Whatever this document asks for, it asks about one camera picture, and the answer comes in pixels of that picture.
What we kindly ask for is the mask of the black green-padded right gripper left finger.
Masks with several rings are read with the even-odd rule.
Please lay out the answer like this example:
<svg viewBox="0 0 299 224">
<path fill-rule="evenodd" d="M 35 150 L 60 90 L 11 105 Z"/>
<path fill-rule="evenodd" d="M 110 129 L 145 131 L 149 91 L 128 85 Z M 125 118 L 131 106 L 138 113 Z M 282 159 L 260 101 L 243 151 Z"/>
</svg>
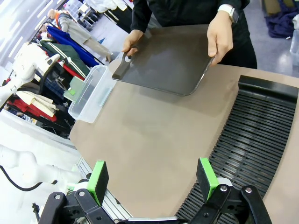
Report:
<svg viewBox="0 0 299 224">
<path fill-rule="evenodd" d="M 86 188 L 70 195 L 53 192 L 49 195 L 38 223 L 73 224 L 85 218 L 91 224 L 111 224 L 112 218 L 102 208 L 109 175 L 105 161 L 97 161 Z"/>
</svg>

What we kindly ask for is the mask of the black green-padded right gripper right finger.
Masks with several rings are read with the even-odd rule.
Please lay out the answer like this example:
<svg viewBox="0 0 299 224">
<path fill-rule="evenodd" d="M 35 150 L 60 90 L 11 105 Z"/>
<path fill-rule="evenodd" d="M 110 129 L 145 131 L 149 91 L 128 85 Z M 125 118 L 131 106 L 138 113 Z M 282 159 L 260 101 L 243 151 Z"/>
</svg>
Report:
<svg viewBox="0 0 299 224">
<path fill-rule="evenodd" d="M 263 199 L 254 185 L 236 189 L 227 178 L 217 177 L 208 158 L 200 157 L 196 172 L 203 204 L 189 224 L 215 224 L 222 215 L 238 224 L 271 224 Z"/>
</svg>

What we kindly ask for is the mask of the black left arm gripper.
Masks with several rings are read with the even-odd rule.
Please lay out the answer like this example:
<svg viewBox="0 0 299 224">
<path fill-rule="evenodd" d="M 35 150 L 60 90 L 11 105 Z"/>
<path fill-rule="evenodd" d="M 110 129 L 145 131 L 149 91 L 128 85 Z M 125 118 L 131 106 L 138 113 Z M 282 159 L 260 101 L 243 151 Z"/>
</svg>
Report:
<svg viewBox="0 0 299 224">
<path fill-rule="evenodd" d="M 57 75 L 56 73 L 51 73 L 50 74 L 50 89 L 54 93 L 64 93 L 67 90 L 67 88 L 63 84 L 63 81 L 64 81 L 64 78 L 62 78 L 60 75 Z M 76 91 L 72 88 L 69 88 L 68 92 L 71 95 L 76 94 Z"/>
</svg>

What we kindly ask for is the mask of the person's right hand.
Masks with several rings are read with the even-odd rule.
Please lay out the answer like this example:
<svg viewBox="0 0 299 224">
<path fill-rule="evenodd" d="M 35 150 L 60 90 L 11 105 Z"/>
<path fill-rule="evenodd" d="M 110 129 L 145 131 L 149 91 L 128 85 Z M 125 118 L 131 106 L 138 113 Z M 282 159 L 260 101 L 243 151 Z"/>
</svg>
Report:
<svg viewBox="0 0 299 224">
<path fill-rule="evenodd" d="M 144 33 L 140 30 L 132 30 L 124 41 L 122 52 L 126 53 L 128 57 L 135 54 L 138 51 L 135 45 L 143 35 Z"/>
</svg>

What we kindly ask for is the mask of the person's left hand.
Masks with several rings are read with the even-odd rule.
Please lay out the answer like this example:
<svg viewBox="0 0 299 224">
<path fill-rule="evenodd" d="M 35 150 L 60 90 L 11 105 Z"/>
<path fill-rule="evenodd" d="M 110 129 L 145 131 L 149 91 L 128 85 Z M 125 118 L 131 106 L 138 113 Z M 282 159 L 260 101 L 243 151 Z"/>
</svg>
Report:
<svg viewBox="0 0 299 224">
<path fill-rule="evenodd" d="M 208 55 L 213 58 L 214 66 L 233 48 L 232 21 L 227 12 L 217 12 L 208 25 L 207 39 Z"/>
</svg>

